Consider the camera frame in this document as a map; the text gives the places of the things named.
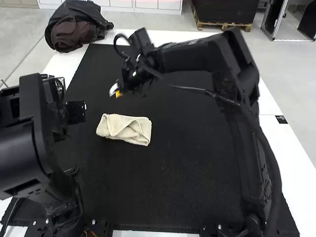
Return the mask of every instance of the yellow tag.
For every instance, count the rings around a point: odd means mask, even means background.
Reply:
[[[120,96],[122,96],[122,94],[120,93],[119,90],[117,90],[117,91],[115,92],[115,96],[116,96],[117,98],[119,98]]]

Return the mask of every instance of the white table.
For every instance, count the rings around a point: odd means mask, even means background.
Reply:
[[[129,36],[133,32],[134,30],[113,30],[108,33],[104,40],[97,43],[112,44],[116,34],[124,33]],[[181,42],[198,39],[213,34],[205,32],[149,31],[149,36],[155,46],[171,41]],[[127,45],[123,40],[119,40],[118,44]],[[83,48],[68,54],[56,52],[43,73],[64,77],[66,87],[68,87],[87,47],[85,45]],[[314,227],[316,224],[316,169],[290,125],[279,124],[277,121],[275,115],[282,115],[282,112],[262,79],[259,83],[259,89],[261,94],[259,99],[260,125],[280,166],[284,197],[301,237],[314,237],[316,236]],[[0,216],[5,212],[9,202],[9,199],[0,202]],[[5,237],[23,237],[26,229],[26,227],[8,227]],[[166,235],[168,237],[193,236],[193,234],[114,231],[114,237],[165,237]]]

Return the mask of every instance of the label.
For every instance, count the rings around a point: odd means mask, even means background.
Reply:
[[[286,121],[286,119],[283,115],[276,115],[276,119],[279,123],[288,124],[288,122]]]

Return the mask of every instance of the black jacket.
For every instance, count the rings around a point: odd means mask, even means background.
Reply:
[[[104,39],[105,31],[114,25],[100,11],[101,7],[92,1],[66,0],[48,22],[47,44],[59,52],[70,52],[84,43]]]

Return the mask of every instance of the brown cloth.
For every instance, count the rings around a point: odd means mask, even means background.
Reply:
[[[56,24],[51,31],[51,41],[59,52],[70,52],[81,48],[84,43],[94,41],[98,29],[95,25],[73,17],[70,21]]]

